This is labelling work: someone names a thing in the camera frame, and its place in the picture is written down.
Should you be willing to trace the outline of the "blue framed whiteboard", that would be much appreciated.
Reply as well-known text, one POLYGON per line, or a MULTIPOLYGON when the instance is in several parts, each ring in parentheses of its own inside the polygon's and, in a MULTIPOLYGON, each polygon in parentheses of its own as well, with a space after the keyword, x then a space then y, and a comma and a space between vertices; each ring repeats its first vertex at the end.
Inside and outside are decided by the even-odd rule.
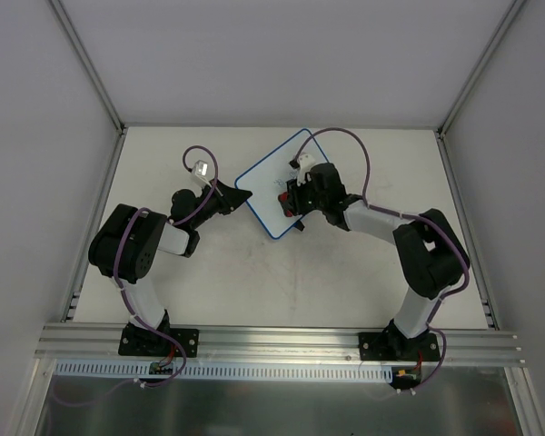
POLYGON ((290 161, 311 133, 303 128, 275 147, 270 146, 263 157, 234 181, 235 188, 253 193, 246 203, 274 240, 281 239, 300 219, 300 216, 286 217, 278 197, 286 192, 286 183, 297 178, 299 171, 291 167, 290 161))

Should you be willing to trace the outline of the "red bone-shaped eraser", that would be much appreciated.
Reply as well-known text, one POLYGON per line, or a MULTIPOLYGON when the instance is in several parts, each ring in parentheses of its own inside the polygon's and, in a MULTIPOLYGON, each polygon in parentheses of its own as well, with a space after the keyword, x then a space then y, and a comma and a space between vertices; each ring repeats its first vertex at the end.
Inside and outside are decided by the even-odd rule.
POLYGON ((285 217, 294 217, 294 209, 292 205, 291 196, 288 192, 281 193, 278 196, 278 201, 282 207, 282 212, 285 217))

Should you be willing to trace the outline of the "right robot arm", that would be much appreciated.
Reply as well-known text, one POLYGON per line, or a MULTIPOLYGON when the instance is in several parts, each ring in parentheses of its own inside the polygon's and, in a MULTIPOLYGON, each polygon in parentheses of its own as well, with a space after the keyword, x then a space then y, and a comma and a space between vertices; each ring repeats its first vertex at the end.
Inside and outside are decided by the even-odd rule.
POLYGON ((297 176, 278 197, 285 216, 318 211, 335 227, 369 234, 396 248, 408 291, 386 333, 390 352, 411 358, 441 302, 470 283, 470 258, 445 215, 438 209, 412 214, 368 204, 363 196, 346 192, 332 163, 292 160, 290 166, 297 176))

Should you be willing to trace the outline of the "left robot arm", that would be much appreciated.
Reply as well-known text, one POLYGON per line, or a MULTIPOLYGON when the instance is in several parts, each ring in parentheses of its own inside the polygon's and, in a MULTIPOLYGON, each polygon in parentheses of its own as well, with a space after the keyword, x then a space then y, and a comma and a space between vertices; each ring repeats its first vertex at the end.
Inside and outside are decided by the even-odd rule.
POLYGON ((143 329, 139 340, 149 353, 166 352, 172 342, 165 327, 168 312, 147 278, 156 254, 191 257, 200 242, 198 228, 216 214, 234 212, 252 196, 216 181, 200 195, 189 189, 175 192, 169 215, 120 203, 92 240, 89 263, 114 281, 130 314, 129 323, 143 329))

